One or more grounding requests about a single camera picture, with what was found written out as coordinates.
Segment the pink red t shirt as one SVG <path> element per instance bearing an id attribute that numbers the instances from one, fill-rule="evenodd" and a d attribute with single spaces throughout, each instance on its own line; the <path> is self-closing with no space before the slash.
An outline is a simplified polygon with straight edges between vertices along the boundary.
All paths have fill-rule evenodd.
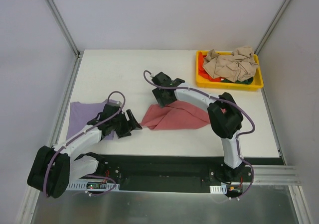
<path id="1" fill-rule="evenodd" d="M 200 129 L 210 124 L 208 113 L 182 101 L 165 107 L 150 105 L 140 125 L 150 130 Z"/>

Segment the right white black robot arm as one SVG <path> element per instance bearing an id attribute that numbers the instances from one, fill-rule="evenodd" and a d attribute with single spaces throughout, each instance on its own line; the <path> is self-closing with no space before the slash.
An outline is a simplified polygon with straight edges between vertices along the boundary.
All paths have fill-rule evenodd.
<path id="1" fill-rule="evenodd" d="M 182 101 L 208 114 L 211 128 L 221 138 L 224 152 L 223 167 L 214 172 L 214 177 L 225 184 L 238 180 L 245 167 L 239 136 L 254 132 L 255 125 L 251 122 L 251 131 L 240 131 L 242 121 L 247 114 L 237 106 L 231 94 L 224 92 L 216 97 L 192 87 L 182 79 L 173 80 L 163 72 L 153 75 L 149 71 L 144 71 L 144 77 L 146 74 L 150 74 L 152 78 L 147 82 L 155 87 L 152 93 L 161 107 L 168 106 L 175 101 Z"/>

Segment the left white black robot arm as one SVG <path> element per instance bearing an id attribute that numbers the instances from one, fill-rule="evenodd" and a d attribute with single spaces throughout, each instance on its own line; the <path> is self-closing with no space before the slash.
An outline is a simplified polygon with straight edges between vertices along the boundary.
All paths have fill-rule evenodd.
<path id="1" fill-rule="evenodd" d="M 84 128 L 55 147 L 41 147 L 34 159 L 27 184 L 47 197 L 58 198 L 70 182 L 91 175 L 95 179 L 108 180 L 109 167 L 106 159 L 99 154 L 88 152 L 91 147 L 111 133 L 118 138 L 131 135 L 133 130 L 141 130 L 131 110 L 122 111 L 118 105 L 108 103 Z"/>

